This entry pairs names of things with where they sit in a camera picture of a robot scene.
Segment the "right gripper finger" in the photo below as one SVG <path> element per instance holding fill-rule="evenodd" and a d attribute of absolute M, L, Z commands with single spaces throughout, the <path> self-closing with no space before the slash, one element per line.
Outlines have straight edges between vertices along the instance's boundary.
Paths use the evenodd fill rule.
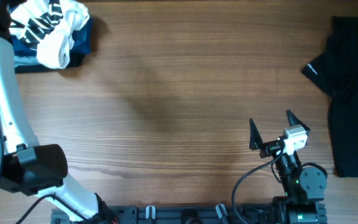
<path fill-rule="evenodd" d="M 292 112 L 291 110 L 286 110 L 286 115 L 287 115 L 287 119 L 288 119 L 288 123 L 290 126 L 296 126 L 296 125 L 301 125 L 305 131 L 307 133 L 310 132 L 310 128 L 303 123 L 301 120 L 299 120 Z"/>
<path fill-rule="evenodd" d="M 249 120 L 249 126 L 250 126 L 249 149 L 252 151 L 258 150 L 262 147 L 264 142 L 252 118 Z"/>

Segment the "white t-shirt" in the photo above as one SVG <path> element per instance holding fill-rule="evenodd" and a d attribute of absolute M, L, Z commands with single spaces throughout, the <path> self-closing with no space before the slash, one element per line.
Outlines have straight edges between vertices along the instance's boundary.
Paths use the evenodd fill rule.
<path fill-rule="evenodd" d="M 28 0 L 11 10 L 11 35 L 35 52 L 38 63 L 66 68 L 73 33 L 90 19 L 88 8 L 75 0 Z"/>

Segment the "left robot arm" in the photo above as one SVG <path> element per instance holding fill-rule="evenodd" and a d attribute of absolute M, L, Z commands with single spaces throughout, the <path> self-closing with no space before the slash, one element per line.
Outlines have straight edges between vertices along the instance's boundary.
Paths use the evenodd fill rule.
<path fill-rule="evenodd" d="M 24 112 L 9 27 L 9 10 L 20 1 L 0 1 L 0 189 L 47 199 L 74 223 L 118 223 L 101 197 L 82 187 L 68 172 L 58 144 L 40 145 Z"/>

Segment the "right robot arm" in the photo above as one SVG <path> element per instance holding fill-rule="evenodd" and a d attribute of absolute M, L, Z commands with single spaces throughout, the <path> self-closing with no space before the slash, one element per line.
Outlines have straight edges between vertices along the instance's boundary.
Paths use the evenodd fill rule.
<path fill-rule="evenodd" d="M 328 173 L 318 164 L 301 163 L 297 151 L 307 145 L 310 128 L 290 110 L 286 110 L 289 127 L 276 140 L 265 142 L 250 120 L 250 146 L 259 150 L 260 157 L 271 157 L 270 167 L 276 167 L 275 178 L 285 195 L 276 196 L 271 203 L 251 205 L 243 211 L 253 223 L 324 223 L 324 200 Z"/>

